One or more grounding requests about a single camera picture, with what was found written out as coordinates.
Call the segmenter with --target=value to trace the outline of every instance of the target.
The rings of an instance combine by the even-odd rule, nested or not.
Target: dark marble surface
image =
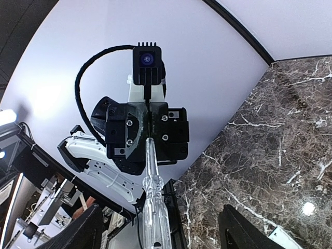
[[[220,248],[231,204],[266,235],[332,248],[332,57],[277,62],[176,183],[188,248]]]

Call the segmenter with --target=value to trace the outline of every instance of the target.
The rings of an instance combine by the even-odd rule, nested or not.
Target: person
[[[56,184],[56,189],[59,189],[65,178],[58,172],[55,173],[55,176],[57,177],[57,184]],[[87,204],[87,208],[92,206],[95,203],[95,198],[92,196],[87,195],[86,193],[83,192],[84,199]],[[84,208],[82,206],[80,198],[77,199],[77,201],[74,203],[73,206],[69,206],[65,203],[61,205],[61,207],[64,209],[64,211],[73,219],[77,219],[83,212]]]

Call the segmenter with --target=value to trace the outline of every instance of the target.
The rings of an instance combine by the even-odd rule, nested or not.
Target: bolt
[[[163,115],[161,117],[161,120],[164,121],[164,122],[166,122],[168,120],[168,116],[167,115]]]
[[[128,125],[128,126],[132,126],[132,125],[133,125],[133,121],[131,121],[131,120],[127,120],[126,125]]]
[[[164,141],[167,141],[168,140],[168,135],[166,135],[166,134],[163,135],[161,139],[163,139]]]
[[[186,148],[186,147],[182,147],[182,148],[180,149],[180,151],[181,151],[181,153],[187,153],[187,148]]]
[[[128,140],[127,140],[127,145],[130,146],[130,145],[132,145],[132,144],[133,144],[133,141],[132,141],[131,139],[128,139]]]

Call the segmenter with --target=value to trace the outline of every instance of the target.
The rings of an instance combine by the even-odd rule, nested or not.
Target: white ceiling
[[[332,1],[217,0],[275,60],[332,54]]]
[[[167,70],[167,102],[185,107],[190,126],[189,156],[160,168],[167,182],[179,178],[206,149],[243,103],[267,65],[250,45],[202,0],[60,0],[23,54],[1,108],[26,121],[35,141],[65,167],[57,145],[76,124],[85,130],[74,97],[80,67],[114,45],[157,42]],[[95,62],[81,82],[88,113],[103,96],[126,102],[130,51]],[[134,211],[91,177],[78,177]],[[127,176],[140,183],[144,177]]]

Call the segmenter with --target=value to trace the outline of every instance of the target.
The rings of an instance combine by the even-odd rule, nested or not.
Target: wire
[[[31,140],[34,142],[35,140],[33,139],[32,132],[31,132],[31,130],[30,130],[30,127],[27,125],[26,122],[20,122],[20,123],[19,123],[19,126],[22,127],[22,125],[26,127],[27,132],[28,132],[28,134],[29,134],[29,137],[30,137]]]
[[[136,218],[137,218],[137,236],[139,237],[140,247],[141,247],[141,249],[143,249],[141,236],[140,236],[140,219],[139,219],[139,213],[137,211],[137,207],[135,207],[135,211],[136,211]]]
[[[119,50],[132,50],[135,46],[132,45],[122,45],[122,46],[116,46],[116,47],[111,47],[111,48],[107,48],[99,53],[97,53],[96,55],[94,55],[93,57],[91,57],[86,63],[84,63],[84,65],[81,67],[81,69],[79,70],[77,76],[76,76],[76,80],[75,80],[75,99],[76,99],[76,104],[79,110],[79,113],[85,123],[85,125],[88,127],[89,131],[91,132],[92,135],[95,136],[95,138],[97,139],[97,141],[99,143],[101,143],[104,147],[106,147],[106,143],[105,141],[101,138],[101,136],[97,133],[97,131],[93,128],[87,113],[84,110],[83,104],[82,104],[82,99],[80,96],[80,88],[79,88],[79,84],[80,81],[82,79],[83,73],[88,69],[88,67],[90,65],[92,65],[97,59],[99,59],[100,57],[108,54],[108,53],[112,53],[115,51],[119,51]]]

